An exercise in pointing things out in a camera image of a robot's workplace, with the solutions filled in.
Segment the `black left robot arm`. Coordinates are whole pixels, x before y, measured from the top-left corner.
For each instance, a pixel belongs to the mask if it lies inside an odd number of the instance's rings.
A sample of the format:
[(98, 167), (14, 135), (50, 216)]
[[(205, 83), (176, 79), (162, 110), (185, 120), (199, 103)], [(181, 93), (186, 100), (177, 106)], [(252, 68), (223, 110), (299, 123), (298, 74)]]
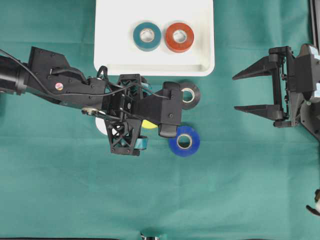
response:
[(2, 50), (0, 91), (30, 93), (102, 120), (113, 154), (139, 156), (147, 148), (148, 138), (141, 134), (146, 117), (135, 107), (155, 94), (140, 74), (125, 74), (113, 83), (106, 66), (96, 76), (85, 77), (60, 53), (32, 47), (25, 63)]

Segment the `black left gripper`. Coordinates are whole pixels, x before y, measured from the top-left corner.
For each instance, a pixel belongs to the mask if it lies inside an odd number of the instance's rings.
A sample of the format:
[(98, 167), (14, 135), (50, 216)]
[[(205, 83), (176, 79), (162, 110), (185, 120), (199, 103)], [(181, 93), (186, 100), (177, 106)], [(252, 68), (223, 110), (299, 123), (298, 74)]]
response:
[(145, 117), (137, 112), (139, 101), (150, 95), (145, 88), (152, 89), (139, 74), (122, 74), (117, 85), (104, 88), (99, 118), (105, 122), (112, 154), (139, 156), (147, 148), (148, 138), (141, 135)]

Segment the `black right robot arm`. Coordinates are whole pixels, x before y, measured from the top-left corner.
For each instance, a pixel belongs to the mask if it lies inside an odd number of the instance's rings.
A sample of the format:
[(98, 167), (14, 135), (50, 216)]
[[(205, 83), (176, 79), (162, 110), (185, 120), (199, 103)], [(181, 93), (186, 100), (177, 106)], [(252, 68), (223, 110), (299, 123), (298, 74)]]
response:
[(320, 138), (320, 53), (303, 44), (298, 56), (289, 46), (269, 49), (268, 55), (242, 70), (233, 80), (271, 76), (273, 104), (235, 106), (235, 109), (273, 121), (276, 128), (301, 124)]

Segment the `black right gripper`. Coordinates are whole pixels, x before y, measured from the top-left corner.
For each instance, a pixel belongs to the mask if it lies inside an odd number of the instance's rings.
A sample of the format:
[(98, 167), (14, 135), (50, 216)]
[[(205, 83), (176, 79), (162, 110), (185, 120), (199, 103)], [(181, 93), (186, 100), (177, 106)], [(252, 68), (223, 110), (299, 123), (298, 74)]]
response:
[[(272, 120), (276, 128), (297, 125), (301, 118), (302, 104), (315, 102), (315, 97), (305, 100), (304, 95), (298, 90), (299, 67), (296, 60), (298, 56), (294, 56), (289, 46), (271, 48), (269, 56), (261, 58), (233, 76), (232, 80), (240, 80), (272, 75), (274, 93), (274, 104), (235, 106), (234, 109)], [(284, 100), (287, 112), (284, 112), (282, 107), (280, 79), (285, 81), (286, 96)]]

